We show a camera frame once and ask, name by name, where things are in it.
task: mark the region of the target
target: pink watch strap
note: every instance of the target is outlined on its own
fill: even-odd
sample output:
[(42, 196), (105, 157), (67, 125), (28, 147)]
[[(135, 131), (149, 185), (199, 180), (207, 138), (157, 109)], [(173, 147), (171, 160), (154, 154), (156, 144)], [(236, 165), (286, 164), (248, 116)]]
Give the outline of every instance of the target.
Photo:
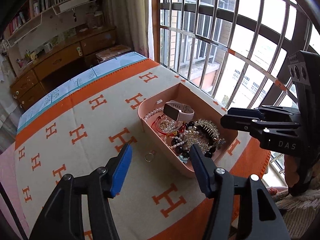
[(195, 111), (188, 105), (176, 102), (176, 101), (169, 101), (166, 104), (169, 104), (170, 106), (173, 106), (179, 110), (181, 110), (179, 117), (178, 117), (178, 121), (191, 121), (193, 118), (193, 115), (195, 113)]

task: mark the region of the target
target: pink plastic box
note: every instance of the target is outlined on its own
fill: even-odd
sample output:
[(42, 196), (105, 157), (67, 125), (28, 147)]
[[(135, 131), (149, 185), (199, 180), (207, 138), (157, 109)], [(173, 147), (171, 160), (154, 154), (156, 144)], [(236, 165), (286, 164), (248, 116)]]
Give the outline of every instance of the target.
[(206, 119), (212, 121), (214, 124), (217, 125), (220, 132), (220, 138), (224, 138), (226, 140), (226, 143), (222, 145), (220, 150), (216, 150), (213, 154), (212, 159), (215, 162), (222, 158), (226, 150), (236, 139), (238, 132), (222, 128), (222, 126), (220, 125), (220, 118), (222, 117), (222, 115), (219, 114), (212, 106), (203, 101), (199, 96), (193, 93), (188, 87), (186, 87), (182, 83), (170, 87), (167, 90), (162, 91), (161, 93), (143, 101), (140, 104), (138, 108), (138, 116), (141, 119), (144, 132), (150, 135), (154, 143), (157, 144), (157, 146), (161, 149), (162, 153), (181, 172), (181, 174), (189, 178), (194, 178), (195, 173), (191, 161), (188, 160), (187, 164), (182, 163), (176, 156), (176, 154), (158, 136), (158, 132), (156, 131), (155, 126), (151, 128), (151, 125), (154, 122), (154, 120), (159, 115), (163, 114), (163, 112), (158, 112), (152, 115), (151, 117), (149, 117), (147, 121), (143, 119), (146, 116), (146, 114), (148, 114), (150, 111), (164, 106), (164, 104), (170, 100), (174, 100), (191, 106), (195, 111), (193, 121), (196, 121), (198, 119)]

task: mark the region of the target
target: mug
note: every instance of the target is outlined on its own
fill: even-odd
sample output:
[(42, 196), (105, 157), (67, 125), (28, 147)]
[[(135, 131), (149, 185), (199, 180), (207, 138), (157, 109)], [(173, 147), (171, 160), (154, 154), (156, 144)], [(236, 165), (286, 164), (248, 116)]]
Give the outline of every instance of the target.
[(48, 42), (47, 44), (45, 44), (44, 46), (44, 52), (48, 53), (52, 50), (52, 44), (50, 42)]

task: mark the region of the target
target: watch face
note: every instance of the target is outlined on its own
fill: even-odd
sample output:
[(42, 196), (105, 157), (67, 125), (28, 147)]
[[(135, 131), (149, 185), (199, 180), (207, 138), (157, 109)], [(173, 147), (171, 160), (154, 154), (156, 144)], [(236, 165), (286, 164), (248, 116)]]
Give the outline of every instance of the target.
[(174, 108), (173, 106), (165, 104), (163, 108), (163, 113), (175, 121), (178, 120), (179, 110)]

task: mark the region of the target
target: ring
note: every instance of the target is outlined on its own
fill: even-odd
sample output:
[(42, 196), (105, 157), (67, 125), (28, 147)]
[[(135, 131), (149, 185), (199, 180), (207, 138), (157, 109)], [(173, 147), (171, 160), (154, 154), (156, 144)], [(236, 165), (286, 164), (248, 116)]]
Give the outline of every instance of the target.
[(147, 161), (147, 162), (151, 162), (151, 161), (153, 161), (153, 159), (154, 159), (154, 152), (151, 152), (151, 153), (147, 153), (146, 155), (145, 155), (145, 157), (144, 157), (144, 159)]

